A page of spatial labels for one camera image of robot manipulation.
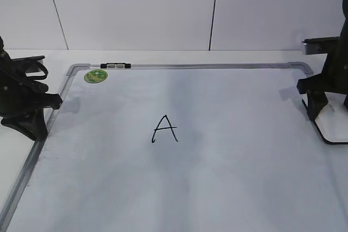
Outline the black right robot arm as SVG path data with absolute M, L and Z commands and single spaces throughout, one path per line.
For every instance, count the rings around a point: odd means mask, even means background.
M 328 104 L 327 92 L 347 95 L 347 0 L 343 0 L 342 10 L 345 21 L 339 36 L 302 41 L 306 55 L 327 54 L 321 73 L 297 82 L 299 93 L 307 95 L 307 115 L 311 121 Z

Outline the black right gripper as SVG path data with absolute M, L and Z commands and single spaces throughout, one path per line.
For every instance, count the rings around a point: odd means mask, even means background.
M 347 36 L 339 36 L 336 48 L 326 55 L 321 73 L 297 82 L 299 93 L 307 93 L 307 115 L 311 121 L 328 104 L 324 92 L 347 94 Z

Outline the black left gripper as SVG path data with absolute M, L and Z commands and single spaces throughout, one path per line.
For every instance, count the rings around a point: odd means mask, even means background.
M 25 135 L 33 141 L 42 141 L 47 135 L 43 108 L 60 108 L 59 94 L 48 93 L 44 72 L 23 73 L 12 59 L 1 59 L 1 124 Z

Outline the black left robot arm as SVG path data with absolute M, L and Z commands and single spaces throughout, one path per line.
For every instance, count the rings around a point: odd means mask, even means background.
M 63 102 L 59 94 L 48 93 L 43 83 L 47 68 L 45 57 L 12 59 L 1 40 L 1 125 L 16 130 L 33 141 L 47 135 L 44 109 L 58 110 Z

